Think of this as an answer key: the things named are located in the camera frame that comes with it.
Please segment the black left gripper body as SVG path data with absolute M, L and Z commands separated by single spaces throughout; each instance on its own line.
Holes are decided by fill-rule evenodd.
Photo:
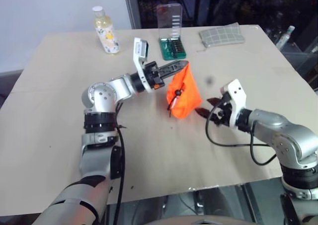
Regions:
M 146 80 L 151 89 L 157 90 L 165 86 L 163 67 L 159 67 L 155 61 L 147 63 L 144 68 Z

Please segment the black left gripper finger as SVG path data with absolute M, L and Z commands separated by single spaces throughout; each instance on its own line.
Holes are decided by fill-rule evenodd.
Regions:
M 187 60 L 176 60 L 158 68 L 160 73 L 177 73 L 188 65 Z
M 160 83 L 164 83 L 164 79 L 171 77 L 180 72 L 185 66 L 164 66 L 159 68 Z

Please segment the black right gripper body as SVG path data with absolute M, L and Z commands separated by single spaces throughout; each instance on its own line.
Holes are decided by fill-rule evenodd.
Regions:
M 225 125 L 230 126 L 230 117 L 232 114 L 232 105 L 230 103 L 231 96 L 228 92 L 224 93 L 221 97 L 222 105 L 221 106 L 213 106 L 213 114 L 212 119 L 217 126 Z

